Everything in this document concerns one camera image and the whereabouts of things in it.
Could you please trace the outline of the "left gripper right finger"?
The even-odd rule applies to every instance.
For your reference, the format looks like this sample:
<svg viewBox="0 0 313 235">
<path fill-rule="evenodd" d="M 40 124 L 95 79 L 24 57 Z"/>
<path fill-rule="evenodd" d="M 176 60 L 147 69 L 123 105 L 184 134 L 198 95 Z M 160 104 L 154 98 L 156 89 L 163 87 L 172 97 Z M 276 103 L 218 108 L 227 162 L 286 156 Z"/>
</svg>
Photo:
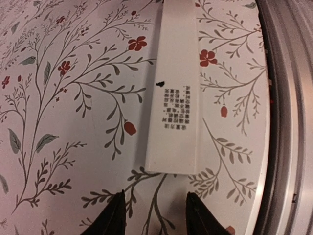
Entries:
<svg viewBox="0 0 313 235">
<path fill-rule="evenodd" d="M 188 235 L 229 234 L 194 192 L 187 193 L 185 217 Z"/>
</svg>

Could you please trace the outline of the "white remote control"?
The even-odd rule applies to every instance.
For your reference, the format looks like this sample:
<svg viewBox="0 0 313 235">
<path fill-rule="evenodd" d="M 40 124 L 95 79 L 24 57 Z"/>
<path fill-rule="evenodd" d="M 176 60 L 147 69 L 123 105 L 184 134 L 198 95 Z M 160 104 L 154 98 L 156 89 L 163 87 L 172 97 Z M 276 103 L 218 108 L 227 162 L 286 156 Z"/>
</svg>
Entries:
<svg viewBox="0 0 313 235">
<path fill-rule="evenodd" d="M 193 0 L 166 0 L 159 32 L 145 169 L 189 175 L 199 149 L 199 51 Z"/>
</svg>

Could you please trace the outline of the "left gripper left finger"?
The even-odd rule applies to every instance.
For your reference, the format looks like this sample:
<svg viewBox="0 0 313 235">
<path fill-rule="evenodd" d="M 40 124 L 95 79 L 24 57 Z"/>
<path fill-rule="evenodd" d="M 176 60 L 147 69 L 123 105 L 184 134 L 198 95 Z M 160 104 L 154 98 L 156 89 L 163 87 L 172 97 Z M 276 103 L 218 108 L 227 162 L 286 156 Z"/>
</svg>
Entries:
<svg viewBox="0 0 313 235">
<path fill-rule="evenodd" d="M 122 190 L 101 211 L 96 220 L 81 235 L 124 235 L 126 230 L 126 201 Z"/>
</svg>

